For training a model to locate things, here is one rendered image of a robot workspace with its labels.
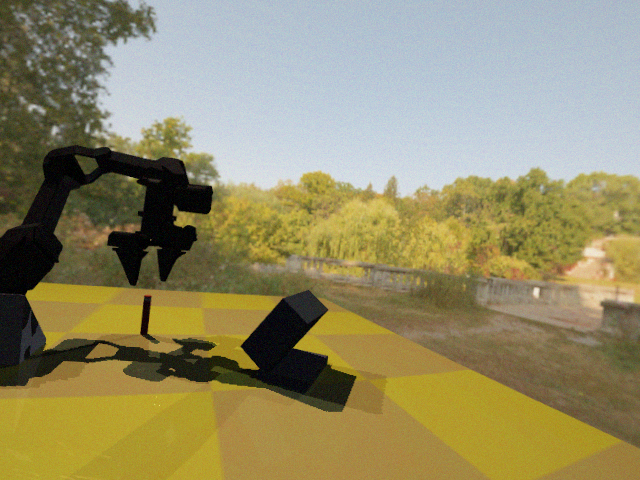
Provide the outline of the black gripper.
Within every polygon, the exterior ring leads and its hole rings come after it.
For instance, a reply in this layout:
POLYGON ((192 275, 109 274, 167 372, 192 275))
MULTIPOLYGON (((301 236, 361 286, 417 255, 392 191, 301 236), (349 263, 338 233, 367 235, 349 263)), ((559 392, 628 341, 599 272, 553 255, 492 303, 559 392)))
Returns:
POLYGON ((112 248, 112 251, 115 251, 120 258, 131 286, 136 286, 142 259, 149 253, 143 250, 146 250, 148 246, 162 248, 157 249, 157 252, 160 280, 163 282, 166 281, 176 263, 176 259, 186 254, 186 252, 181 252, 174 245, 163 240, 162 242, 154 242, 158 221, 161 221, 162 217, 166 218, 166 223, 170 222, 170 218, 174 218, 176 221, 176 216, 173 215, 173 212, 165 209, 144 207, 143 212, 138 211, 138 216, 143 217, 141 231, 135 231, 135 233, 112 231, 109 234, 107 246, 119 247, 112 248), (152 240, 150 241, 150 239, 152 240))

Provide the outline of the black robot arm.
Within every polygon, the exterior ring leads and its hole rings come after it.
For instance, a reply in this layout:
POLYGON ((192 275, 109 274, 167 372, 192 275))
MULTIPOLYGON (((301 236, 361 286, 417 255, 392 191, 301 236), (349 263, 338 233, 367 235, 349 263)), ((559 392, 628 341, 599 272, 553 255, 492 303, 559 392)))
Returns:
MULTIPOLYGON (((162 157, 157 160, 114 152, 108 147, 86 148, 71 145, 50 151, 44 158, 45 180, 22 225, 0 237, 0 293, 25 295, 59 263, 63 245, 54 235, 59 217, 71 190, 92 184, 101 175, 118 173, 137 178, 147 186, 144 207, 208 214, 211 210, 211 186, 189 184, 183 161, 162 157), (95 158, 98 167, 84 175, 74 155, 95 158)), ((179 250, 191 249, 197 241, 192 225, 184 228, 175 219, 162 217, 154 242, 165 241, 179 250), (162 239, 163 237, 163 239, 162 239)))

